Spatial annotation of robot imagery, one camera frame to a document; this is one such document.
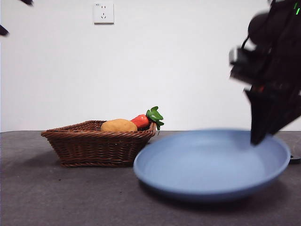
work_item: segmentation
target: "green leaves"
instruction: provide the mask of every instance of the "green leaves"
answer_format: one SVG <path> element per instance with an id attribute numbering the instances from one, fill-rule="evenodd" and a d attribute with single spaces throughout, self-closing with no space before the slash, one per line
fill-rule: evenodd
<path id="1" fill-rule="evenodd" d="M 160 131 L 160 126 L 163 126 L 164 123 L 160 121 L 163 120 L 163 116 L 157 110 L 158 106 L 152 107 L 150 110 L 147 110 L 146 117 L 155 122 L 157 125 L 157 130 Z"/>

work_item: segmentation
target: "wall socket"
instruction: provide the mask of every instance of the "wall socket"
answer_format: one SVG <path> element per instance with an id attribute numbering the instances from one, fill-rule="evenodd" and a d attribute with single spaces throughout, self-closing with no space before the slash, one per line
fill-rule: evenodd
<path id="1" fill-rule="evenodd" d="M 93 8 L 94 24 L 114 23 L 114 4 L 112 2 L 97 2 Z"/>

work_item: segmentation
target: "table surface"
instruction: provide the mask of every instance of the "table surface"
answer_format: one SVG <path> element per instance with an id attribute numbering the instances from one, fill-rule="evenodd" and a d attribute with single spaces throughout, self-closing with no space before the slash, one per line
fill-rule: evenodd
<path id="1" fill-rule="evenodd" d="M 150 142 L 178 131 L 161 131 Z M 301 155 L 301 131 L 279 132 Z M 230 203 L 186 204 L 157 196 L 133 168 L 63 168 L 40 131 L 1 133 L 2 226 L 298 226 L 301 164 L 268 188 Z"/>

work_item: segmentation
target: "wicker basket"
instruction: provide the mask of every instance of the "wicker basket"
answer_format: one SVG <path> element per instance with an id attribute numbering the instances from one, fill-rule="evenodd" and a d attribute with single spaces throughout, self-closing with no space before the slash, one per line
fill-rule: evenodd
<path id="1" fill-rule="evenodd" d="M 105 121 L 83 123 L 41 133 L 60 158 L 62 166 L 132 166 L 139 151 L 156 134 L 156 124 L 137 132 L 101 132 Z"/>

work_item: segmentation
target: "yellow potato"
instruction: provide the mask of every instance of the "yellow potato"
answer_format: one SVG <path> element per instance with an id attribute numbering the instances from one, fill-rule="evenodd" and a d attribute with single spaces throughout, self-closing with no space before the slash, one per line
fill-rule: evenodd
<path id="1" fill-rule="evenodd" d="M 102 132 L 130 132 L 137 131 L 137 126 L 125 119 L 115 119 L 106 121 L 102 124 L 100 131 Z"/>

